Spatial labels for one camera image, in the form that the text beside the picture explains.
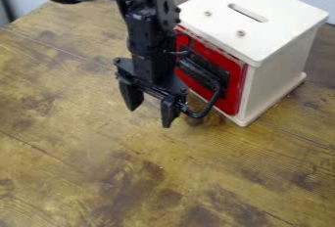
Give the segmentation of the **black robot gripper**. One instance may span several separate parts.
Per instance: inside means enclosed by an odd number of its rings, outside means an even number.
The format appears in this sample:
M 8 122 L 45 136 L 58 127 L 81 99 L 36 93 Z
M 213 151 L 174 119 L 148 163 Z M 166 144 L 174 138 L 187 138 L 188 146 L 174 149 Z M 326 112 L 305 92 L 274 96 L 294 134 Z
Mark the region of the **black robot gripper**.
M 131 57 L 113 59 L 120 94 L 131 112 L 140 106 L 143 94 L 156 98 L 162 127 L 168 128 L 187 95 L 187 87 L 174 72 L 178 56 L 174 28 L 179 16 L 159 18 L 155 13 L 128 12 L 123 19 Z

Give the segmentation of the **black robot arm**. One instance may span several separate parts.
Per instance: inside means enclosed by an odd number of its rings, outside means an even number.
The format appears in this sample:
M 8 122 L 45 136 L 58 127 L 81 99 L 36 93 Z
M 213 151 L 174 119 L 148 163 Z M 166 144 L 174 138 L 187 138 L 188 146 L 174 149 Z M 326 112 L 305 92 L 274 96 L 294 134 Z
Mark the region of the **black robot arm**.
M 73 5 L 92 0 L 50 0 Z M 167 128 L 179 116 L 187 87 L 174 72 L 175 26 L 180 9 L 174 0 L 113 0 L 127 26 L 131 56 L 116 58 L 116 79 L 127 108 L 135 110 L 143 96 L 160 101 L 160 121 Z

